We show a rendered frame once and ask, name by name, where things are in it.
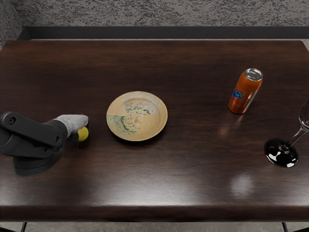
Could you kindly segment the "yellow fruit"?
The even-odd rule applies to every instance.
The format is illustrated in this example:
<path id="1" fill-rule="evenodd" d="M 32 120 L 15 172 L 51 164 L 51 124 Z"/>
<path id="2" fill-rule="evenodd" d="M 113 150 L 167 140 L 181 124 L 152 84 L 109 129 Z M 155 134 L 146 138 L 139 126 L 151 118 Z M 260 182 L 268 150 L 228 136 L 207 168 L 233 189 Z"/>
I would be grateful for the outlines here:
<path id="1" fill-rule="evenodd" d="M 78 134 L 78 142 L 85 141 L 89 136 L 89 130 L 87 127 L 82 127 L 77 131 Z"/>

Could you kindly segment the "beige plate with floral print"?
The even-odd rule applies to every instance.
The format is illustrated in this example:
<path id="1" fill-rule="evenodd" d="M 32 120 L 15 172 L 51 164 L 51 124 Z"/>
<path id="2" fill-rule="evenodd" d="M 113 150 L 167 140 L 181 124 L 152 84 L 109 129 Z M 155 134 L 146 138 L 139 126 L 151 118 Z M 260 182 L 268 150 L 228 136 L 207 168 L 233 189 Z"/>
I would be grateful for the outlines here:
<path id="1" fill-rule="evenodd" d="M 156 95 L 133 91 L 117 97 L 106 114 L 109 129 L 127 141 L 144 141 L 159 134 L 165 127 L 168 111 Z"/>

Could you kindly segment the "orange drink can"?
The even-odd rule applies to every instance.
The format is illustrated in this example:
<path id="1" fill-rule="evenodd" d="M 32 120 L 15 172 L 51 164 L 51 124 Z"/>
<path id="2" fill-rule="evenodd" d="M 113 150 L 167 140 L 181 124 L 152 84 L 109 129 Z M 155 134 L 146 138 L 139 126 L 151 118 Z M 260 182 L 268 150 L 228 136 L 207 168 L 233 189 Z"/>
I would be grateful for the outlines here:
<path id="1" fill-rule="evenodd" d="M 263 74 L 255 69 L 246 69 L 240 76 L 228 103 L 234 114 L 244 114 L 263 83 Z"/>

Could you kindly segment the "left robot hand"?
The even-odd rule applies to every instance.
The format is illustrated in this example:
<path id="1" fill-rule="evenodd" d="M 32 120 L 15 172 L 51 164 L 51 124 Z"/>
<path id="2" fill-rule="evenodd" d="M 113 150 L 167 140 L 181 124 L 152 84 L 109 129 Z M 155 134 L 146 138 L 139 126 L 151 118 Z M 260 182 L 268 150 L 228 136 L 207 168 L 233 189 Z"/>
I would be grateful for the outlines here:
<path id="1" fill-rule="evenodd" d="M 67 129 L 67 140 L 75 148 L 79 146 L 77 131 L 82 127 L 87 127 L 90 135 L 90 120 L 86 115 L 60 115 L 55 120 L 60 121 Z"/>

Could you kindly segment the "clear wine glass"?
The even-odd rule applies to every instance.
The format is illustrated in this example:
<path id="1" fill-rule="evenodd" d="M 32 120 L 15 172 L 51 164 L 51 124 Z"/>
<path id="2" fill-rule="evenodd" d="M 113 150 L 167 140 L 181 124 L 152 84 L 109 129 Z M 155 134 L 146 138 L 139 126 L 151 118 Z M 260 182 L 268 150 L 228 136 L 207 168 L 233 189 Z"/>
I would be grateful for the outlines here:
<path id="1" fill-rule="evenodd" d="M 306 133 L 309 133 L 309 99 L 303 104 L 299 113 L 299 131 L 288 141 L 272 138 L 264 145 L 264 154 L 273 164 L 292 168 L 298 162 L 298 152 L 294 144 Z"/>

